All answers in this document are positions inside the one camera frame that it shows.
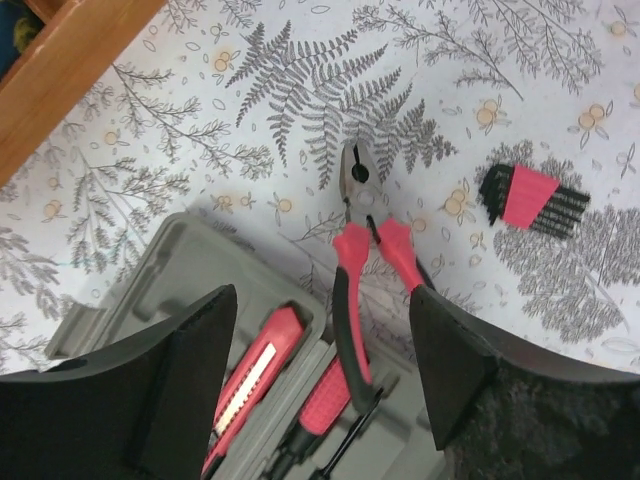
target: diagonal cutting pliers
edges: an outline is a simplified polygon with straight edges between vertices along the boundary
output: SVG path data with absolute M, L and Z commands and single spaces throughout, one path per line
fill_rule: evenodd
M 342 151 L 340 194 L 346 207 L 346 225 L 333 241 L 338 254 L 333 328 L 352 404 L 364 415 L 376 400 L 358 312 L 360 276 L 369 257 L 371 237 L 410 295 L 418 286 L 434 287 L 416 257 L 410 227 L 397 222 L 385 205 L 382 182 L 361 142 L 348 145 Z

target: brown wooden plank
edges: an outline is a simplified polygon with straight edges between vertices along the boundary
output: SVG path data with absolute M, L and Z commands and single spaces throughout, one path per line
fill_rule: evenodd
M 49 23 L 58 10 L 62 8 L 66 0 L 24 0 L 24 3 L 44 23 Z
M 165 0 L 69 0 L 0 82 L 0 186 Z

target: gray plastic tray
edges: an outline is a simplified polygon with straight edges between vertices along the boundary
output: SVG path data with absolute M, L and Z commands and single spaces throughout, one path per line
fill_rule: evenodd
M 258 480 L 315 383 L 335 356 L 325 341 L 327 315 L 315 298 L 246 250 L 188 214 L 168 217 L 156 233 L 112 309 L 76 307 L 47 353 L 76 356 L 111 344 L 161 321 L 220 285 L 238 294 L 230 372 L 258 335 L 270 312 L 294 301 L 305 311 L 306 333 L 296 354 L 252 411 L 214 480 Z M 428 428 L 418 369 L 376 341 L 367 344 L 374 380 L 391 386 L 371 424 L 338 464 L 334 480 L 441 480 L 444 458 Z M 355 412 L 349 406 L 314 454 L 286 480 L 307 480 L 345 436 Z

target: screwdriver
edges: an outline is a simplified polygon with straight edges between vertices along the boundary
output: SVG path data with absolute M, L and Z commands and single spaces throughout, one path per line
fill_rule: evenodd
M 278 458 L 263 479 L 284 480 L 293 465 L 306 458 L 318 438 L 329 431 L 350 399 L 342 365 L 336 357 L 307 398 Z
M 218 469 L 234 437 L 277 378 L 303 333 L 295 309 L 285 306 L 271 314 L 251 343 L 220 394 L 202 480 L 209 480 Z
M 362 429 L 365 427 L 365 425 L 367 425 L 369 418 L 371 418 L 371 415 L 373 415 L 373 412 L 377 408 L 378 403 L 380 403 L 382 392 L 383 392 L 382 389 L 378 390 L 374 403 L 369 409 L 369 411 L 366 414 L 360 415 L 358 418 L 356 418 L 356 421 L 353 422 L 353 424 L 349 428 L 349 431 L 347 432 L 347 435 L 344 437 L 344 439 L 340 443 L 340 446 L 335 451 L 335 453 L 331 456 L 327 464 L 323 468 L 313 472 L 313 474 L 309 477 L 309 480 L 330 480 L 331 479 L 331 472 L 333 472 L 333 470 L 336 468 L 336 466 L 338 465 L 338 462 L 342 459 L 342 457 L 344 457 L 344 454 L 347 453 L 347 450 L 349 449 L 351 444 L 355 441 L 356 438 L 358 438 Z

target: floral pattern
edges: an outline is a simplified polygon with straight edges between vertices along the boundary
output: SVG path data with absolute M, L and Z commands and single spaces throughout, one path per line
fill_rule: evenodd
M 358 138 L 442 295 L 640 372 L 637 2 L 401 3 L 169 0 L 0 190 L 0 371 L 46 367 L 69 308 L 113 302 L 177 211 L 329 309 Z M 574 238 L 490 227 L 497 162 L 589 192 Z M 395 272 L 374 254 L 361 285 L 364 328 L 412 358 Z

